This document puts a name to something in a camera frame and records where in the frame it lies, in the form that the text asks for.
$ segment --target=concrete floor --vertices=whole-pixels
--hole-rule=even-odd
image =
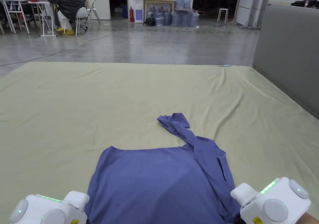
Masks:
[[[0,77],[28,60],[251,66],[258,32],[200,21],[201,27],[144,27],[126,20],[94,22],[87,33],[39,37],[39,30],[9,29],[0,36]]]

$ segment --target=green led light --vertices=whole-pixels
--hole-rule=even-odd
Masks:
[[[46,198],[46,199],[49,199],[49,200],[52,200],[52,201],[56,201],[56,202],[62,202],[61,200],[50,198],[50,197],[46,197],[46,196],[42,196],[42,195],[39,195],[39,197]]]
[[[276,184],[276,180],[274,180],[272,183],[270,183],[267,187],[265,187],[260,193],[264,194],[266,193],[272,186]]]

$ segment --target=gray headboard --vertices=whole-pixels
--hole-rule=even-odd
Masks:
[[[269,5],[253,68],[319,119],[319,9]]]

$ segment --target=blue bin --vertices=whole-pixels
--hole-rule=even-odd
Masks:
[[[123,5],[122,10],[123,10],[123,18],[128,19],[129,18],[129,14],[128,14],[129,9],[128,9],[127,5]]]

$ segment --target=yellow shoe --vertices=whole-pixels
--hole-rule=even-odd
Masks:
[[[62,27],[60,27],[59,29],[55,30],[55,33],[62,35],[64,33],[64,29]]]
[[[65,33],[63,33],[62,35],[68,36],[68,35],[74,35],[74,30],[65,30]]]

